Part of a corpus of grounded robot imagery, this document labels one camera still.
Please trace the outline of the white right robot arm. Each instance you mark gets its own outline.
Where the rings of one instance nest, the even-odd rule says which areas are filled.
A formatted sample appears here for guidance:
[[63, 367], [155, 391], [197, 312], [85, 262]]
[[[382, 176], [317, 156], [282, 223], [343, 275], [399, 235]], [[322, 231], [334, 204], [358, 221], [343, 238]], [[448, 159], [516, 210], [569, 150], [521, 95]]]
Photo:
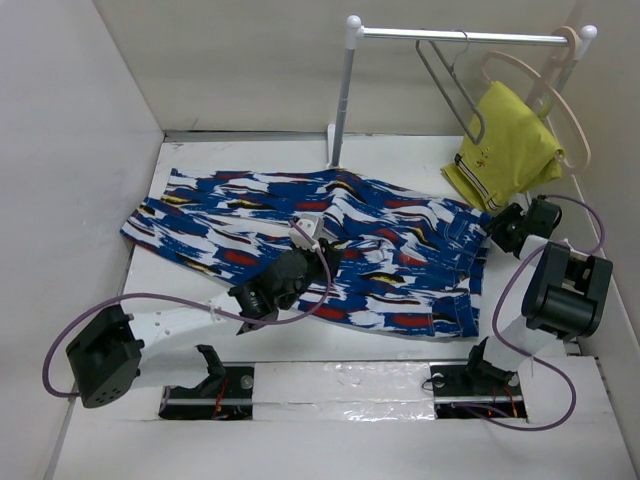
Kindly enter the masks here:
[[462, 381], [473, 393], [507, 385], [524, 359], [555, 340], [589, 337], [601, 323], [613, 263], [550, 240], [562, 219], [552, 198], [539, 195], [528, 209], [511, 204], [487, 226], [493, 243], [521, 261], [519, 271], [535, 271], [520, 315], [472, 348]]

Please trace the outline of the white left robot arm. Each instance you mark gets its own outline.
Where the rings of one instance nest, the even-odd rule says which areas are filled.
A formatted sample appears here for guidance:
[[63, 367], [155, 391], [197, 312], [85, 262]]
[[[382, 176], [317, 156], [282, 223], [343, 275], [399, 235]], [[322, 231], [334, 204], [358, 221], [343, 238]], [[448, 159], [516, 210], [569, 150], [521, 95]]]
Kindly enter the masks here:
[[205, 397], [216, 394], [226, 372], [210, 338], [279, 324], [281, 311], [291, 309], [312, 284], [328, 286], [335, 279], [342, 258], [322, 239], [317, 251], [293, 247], [200, 307], [143, 314], [128, 314], [120, 304], [102, 308], [66, 348], [82, 405], [100, 408], [132, 389], [178, 384], [182, 349], [203, 358], [182, 387]]

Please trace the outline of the blue patterned trousers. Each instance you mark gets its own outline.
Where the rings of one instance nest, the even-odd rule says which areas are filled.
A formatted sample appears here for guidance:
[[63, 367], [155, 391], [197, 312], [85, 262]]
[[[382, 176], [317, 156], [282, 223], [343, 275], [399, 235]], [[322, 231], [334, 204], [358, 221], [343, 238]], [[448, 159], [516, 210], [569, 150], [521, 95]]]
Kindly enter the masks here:
[[175, 169], [121, 232], [134, 245], [237, 285], [292, 246], [291, 224], [322, 223], [336, 273], [295, 302], [302, 312], [371, 332], [415, 338], [479, 333], [489, 216], [347, 170], [310, 173]]

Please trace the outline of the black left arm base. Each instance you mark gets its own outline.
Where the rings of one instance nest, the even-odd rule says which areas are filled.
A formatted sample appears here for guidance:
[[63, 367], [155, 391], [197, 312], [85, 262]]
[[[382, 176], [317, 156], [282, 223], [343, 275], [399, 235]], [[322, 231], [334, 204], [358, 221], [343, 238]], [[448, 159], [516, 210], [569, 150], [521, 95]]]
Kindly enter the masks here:
[[210, 345], [197, 345], [207, 376], [196, 386], [165, 386], [158, 416], [163, 420], [253, 419], [254, 363], [224, 364]]

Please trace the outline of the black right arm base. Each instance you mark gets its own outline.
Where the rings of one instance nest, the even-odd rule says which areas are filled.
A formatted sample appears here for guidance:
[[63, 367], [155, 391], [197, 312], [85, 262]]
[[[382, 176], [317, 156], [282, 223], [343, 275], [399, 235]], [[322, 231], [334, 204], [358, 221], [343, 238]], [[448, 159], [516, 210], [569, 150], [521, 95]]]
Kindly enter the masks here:
[[484, 359], [487, 340], [466, 360], [430, 362], [421, 388], [433, 394], [437, 419], [526, 419], [518, 374]]

